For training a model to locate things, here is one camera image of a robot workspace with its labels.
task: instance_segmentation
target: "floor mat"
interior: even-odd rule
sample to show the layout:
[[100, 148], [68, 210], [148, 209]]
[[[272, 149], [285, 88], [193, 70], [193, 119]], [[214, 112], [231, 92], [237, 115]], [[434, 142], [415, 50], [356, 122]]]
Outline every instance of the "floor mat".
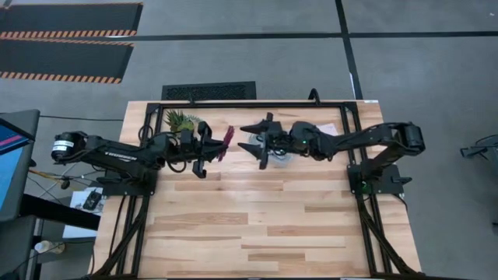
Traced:
[[163, 86], [162, 100], [255, 100], [256, 82]]
[[142, 8], [139, 2], [1, 7], [0, 37], [131, 36]]
[[122, 42], [0, 39], [0, 78], [120, 83], [132, 51]]

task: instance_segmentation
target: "black metal frame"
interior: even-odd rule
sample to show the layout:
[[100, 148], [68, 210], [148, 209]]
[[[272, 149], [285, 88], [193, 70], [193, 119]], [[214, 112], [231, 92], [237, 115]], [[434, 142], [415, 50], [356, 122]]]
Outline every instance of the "black metal frame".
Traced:
[[[155, 135], [161, 131], [161, 125], [163, 123], [163, 112], [165, 109], [209, 109], [209, 108], [337, 108], [340, 110], [342, 126], [344, 128], [345, 134], [351, 133], [349, 129], [348, 121], [348, 111], [352, 115], [353, 123], [356, 131], [360, 131], [361, 124], [358, 114], [358, 106], [354, 101], [345, 102], [329, 102], [321, 101], [316, 89], [312, 89], [308, 100], [312, 101], [301, 101], [301, 102], [234, 102], [234, 103], [220, 103], [220, 102], [193, 102], [193, 100], [186, 101], [185, 103], [148, 103], [146, 108], [146, 117], [144, 120], [144, 126], [150, 129], [144, 129], [142, 133], [142, 139], [145, 141], [147, 138], [151, 137], [148, 135], [148, 131], [152, 129], [152, 135]], [[152, 116], [156, 114], [156, 123], [154, 128], [150, 127], [150, 122]], [[361, 155], [361, 160], [368, 158], [365, 148], [359, 150]], [[356, 165], [355, 153], [352, 150], [348, 151], [349, 165]], [[361, 185], [357, 186], [357, 190], [361, 190]], [[388, 240], [384, 236], [384, 230], [382, 227], [381, 213], [379, 210], [379, 204], [377, 201], [377, 196], [372, 194], [370, 196], [370, 206], [372, 208], [373, 217], [367, 211], [365, 206], [365, 201], [363, 200], [363, 195], [361, 191], [354, 191], [352, 188], [352, 194], [355, 196], [356, 204], [359, 212], [359, 220], [361, 225], [361, 230], [363, 234], [363, 240], [365, 244], [366, 259], [368, 262], [368, 268], [370, 272], [370, 277], [375, 278], [386, 278], [386, 279], [433, 279], [433, 277], [425, 276], [423, 273], [418, 273], [413, 271], [405, 262], [397, 255], [394, 248], [389, 244]], [[124, 226], [124, 235], [130, 233], [132, 230], [133, 213], [135, 212], [137, 197], [130, 197], [130, 202], [128, 205], [128, 212], [126, 215], [126, 221]], [[142, 207], [139, 211], [139, 215], [144, 215], [146, 217], [148, 207], [149, 207], [150, 197], [144, 197], [142, 200]], [[135, 252], [132, 262], [131, 274], [123, 274], [123, 269], [125, 266], [125, 254], [126, 251], [121, 254], [121, 258], [118, 261], [118, 266], [116, 270], [116, 275], [107, 276], [108, 278], [130, 278], [138, 277], [140, 257], [142, 252], [143, 237], [145, 232], [146, 221], [143, 219], [142, 224], [140, 224], [138, 229], [133, 231], [137, 232], [137, 241], [135, 243]], [[375, 262], [374, 249], [372, 246], [372, 240], [370, 238], [370, 231], [378, 240], [381, 247], [381, 256], [384, 266], [383, 272], [378, 272]], [[391, 262], [395, 264], [396, 268], [401, 274], [393, 274], [391, 268]]]

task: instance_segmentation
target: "wooden table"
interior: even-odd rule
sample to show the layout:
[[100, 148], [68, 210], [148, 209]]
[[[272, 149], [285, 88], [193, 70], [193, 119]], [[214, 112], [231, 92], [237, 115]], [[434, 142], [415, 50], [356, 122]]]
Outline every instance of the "wooden table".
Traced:
[[[120, 142], [139, 144], [137, 132], [143, 125], [147, 103], [128, 104]], [[378, 103], [358, 101], [358, 108], [363, 128], [383, 122]], [[287, 130], [295, 121], [308, 121], [333, 123], [342, 134], [338, 109], [183, 112], [207, 121], [213, 138], [223, 139], [229, 125], [236, 133], [223, 161], [206, 163], [206, 179], [197, 179], [191, 166], [184, 173], [173, 173], [167, 167], [160, 171], [149, 206], [139, 277], [369, 275], [356, 201], [349, 192], [345, 171], [349, 162], [346, 152], [338, 153], [332, 162], [295, 156], [286, 168], [270, 163], [266, 170], [259, 170], [254, 157], [237, 146], [248, 137], [239, 128], [258, 123], [267, 112], [272, 112], [274, 121], [281, 121]], [[381, 150], [367, 149], [369, 157]], [[386, 237], [406, 263], [419, 270], [405, 206], [392, 195], [377, 197]], [[96, 269], [107, 258], [120, 201], [120, 197], [112, 197], [105, 204], [95, 243]], [[126, 207], [116, 243], [121, 239], [125, 212]], [[372, 240], [377, 269], [381, 271], [380, 250]], [[132, 242], [125, 272], [130, 271], [134, 247]]]

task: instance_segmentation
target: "computer monitor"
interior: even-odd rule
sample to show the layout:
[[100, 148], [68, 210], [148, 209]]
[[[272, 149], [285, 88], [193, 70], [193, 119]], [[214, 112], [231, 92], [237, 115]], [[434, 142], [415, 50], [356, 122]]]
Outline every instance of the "computer monitor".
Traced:
[[2, 119], [0, 115], [0, 155], [34, 142], [34, 137]]

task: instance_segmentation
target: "monitor screen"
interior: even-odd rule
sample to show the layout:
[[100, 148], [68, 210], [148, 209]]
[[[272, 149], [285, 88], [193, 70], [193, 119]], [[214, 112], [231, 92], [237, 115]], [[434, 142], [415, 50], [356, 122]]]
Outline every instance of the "monitor screen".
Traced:
[[28, 136], [10, 123], [0, 119], [0, 155], [31, 143]]

